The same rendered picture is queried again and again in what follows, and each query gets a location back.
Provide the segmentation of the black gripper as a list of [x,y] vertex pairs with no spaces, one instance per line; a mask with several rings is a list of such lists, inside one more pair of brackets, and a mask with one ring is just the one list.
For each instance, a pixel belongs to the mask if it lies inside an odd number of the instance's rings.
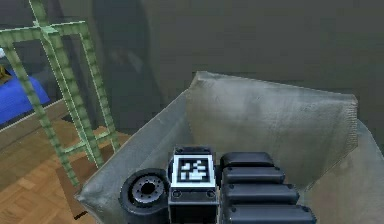
[[170,224],[168,190],[163,169],[147,168],[129,176],[119,196],[124,224]]

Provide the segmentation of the blue bed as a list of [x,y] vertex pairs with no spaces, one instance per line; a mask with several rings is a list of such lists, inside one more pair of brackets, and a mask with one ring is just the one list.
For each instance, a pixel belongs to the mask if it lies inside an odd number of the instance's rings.
[[[12,79],[3,85],[0,85],[0,125],[11,121],[17,116],[32,110],[30,103],[16,73],[8,68]],[[51,97],[47,89],[43,86],[35,75],[29,75],[29,80],[42,104],[49,103]]]

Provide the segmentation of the green frame table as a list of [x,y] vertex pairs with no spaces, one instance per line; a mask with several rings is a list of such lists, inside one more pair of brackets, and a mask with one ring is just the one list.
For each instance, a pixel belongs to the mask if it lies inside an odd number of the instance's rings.
[[[48,22],[42,0],[28,1],[35,17],[33,25],[31,27],[0,30],[0,48],[4,50],[5,56],[14,69],[16,77],[20,81],[21,87],[26,93],[27,99],[31,103],[38,121],[53,146],[71,184],[77,186],[79,180],[69,161],[71,155],[84,152],[88,159],[100,168],[103,166],[104,160],[99,145],[108,141],[114,150],[120,148],[117,131],[97,62],[94,44],[88,24],[85,21],[51,24]],[[99,135],[93,132],[79,86],[70,65],[69,57],[64,49],[62,38],[68,35],[77,35],[81,39],[81,45],[85,53],[91,79],[106,126],[106,131]],[[31,40],[41,42],[62,93],[64,103],[74,121],[79,142],[71,147],[64,148],[60,143],[51,121],[48,118],[46,108],[40,103],[37,93],[14,47],[16,42]]]

